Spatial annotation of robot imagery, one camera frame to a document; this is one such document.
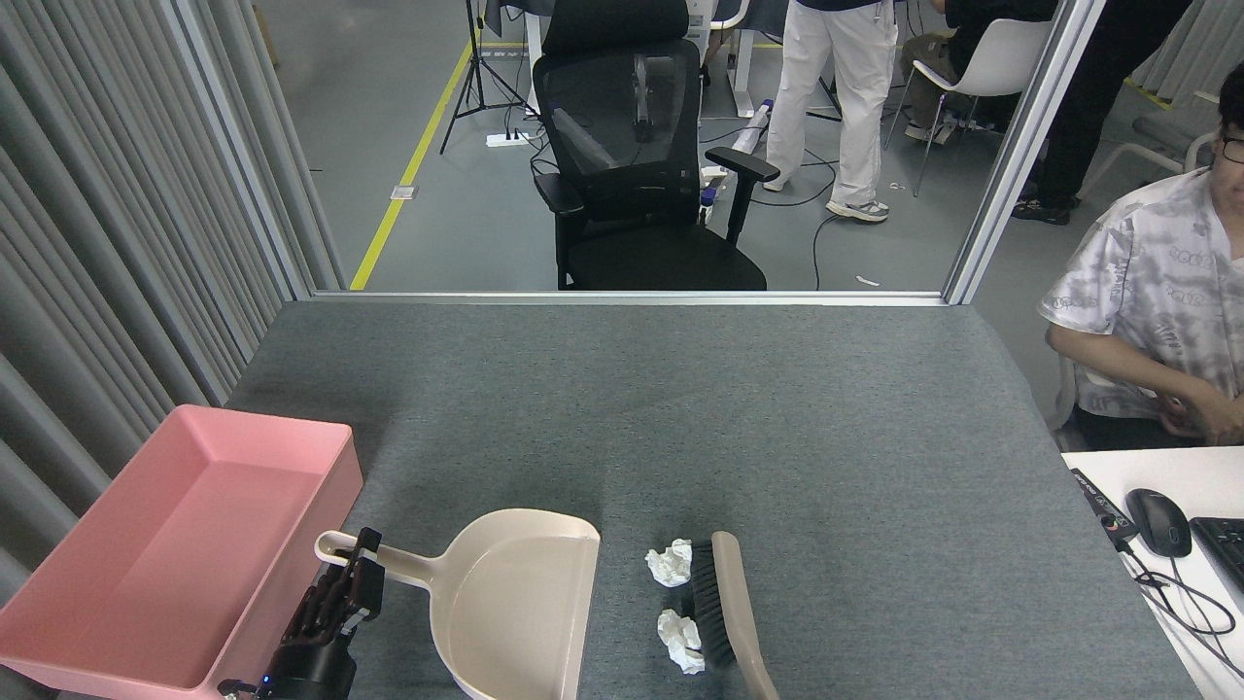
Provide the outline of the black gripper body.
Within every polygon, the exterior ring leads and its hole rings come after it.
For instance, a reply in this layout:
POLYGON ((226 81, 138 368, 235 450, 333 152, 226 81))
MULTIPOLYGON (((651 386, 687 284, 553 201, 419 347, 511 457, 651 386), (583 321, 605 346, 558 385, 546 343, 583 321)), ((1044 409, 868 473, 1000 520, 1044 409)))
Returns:
POLYGON ((267 663, 258 699, 346 699, 357 664, 348 647, 355 632, 333 633, 328 642, 286 633, 267 663))

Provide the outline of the person's hand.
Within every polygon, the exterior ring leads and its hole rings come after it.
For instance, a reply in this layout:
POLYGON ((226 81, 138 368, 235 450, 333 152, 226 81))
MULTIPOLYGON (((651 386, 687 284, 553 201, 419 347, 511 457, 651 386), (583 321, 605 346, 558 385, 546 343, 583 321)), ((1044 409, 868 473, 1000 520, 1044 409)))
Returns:
POLYGON ((1243 443, 1242 395, 1230 400, 1210 390, 1208 395, 1181 399, 1158 395, 1159 421, 1173 436, 1198 438, 1209 446, 1232 446, 1243 443))

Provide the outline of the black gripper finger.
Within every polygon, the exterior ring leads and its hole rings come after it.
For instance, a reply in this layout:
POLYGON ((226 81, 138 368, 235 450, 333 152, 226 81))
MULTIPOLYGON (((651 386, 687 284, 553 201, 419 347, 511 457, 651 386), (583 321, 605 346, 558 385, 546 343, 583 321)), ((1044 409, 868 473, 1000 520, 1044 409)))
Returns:
POLYGON ((382 535, 374 528, 361 528, 355 553, 348 561, 348 586, 345 597, 345 624, 360 625, 382 610, 386 569, 378 562, 382 535))
POLYGON ((338 637, 351 639, 355 633, 345 629, 355 614, 351 599, 355 569, 328 566, 313 586, 309 586, 282 634, 282 647, 328 647, 338 637))

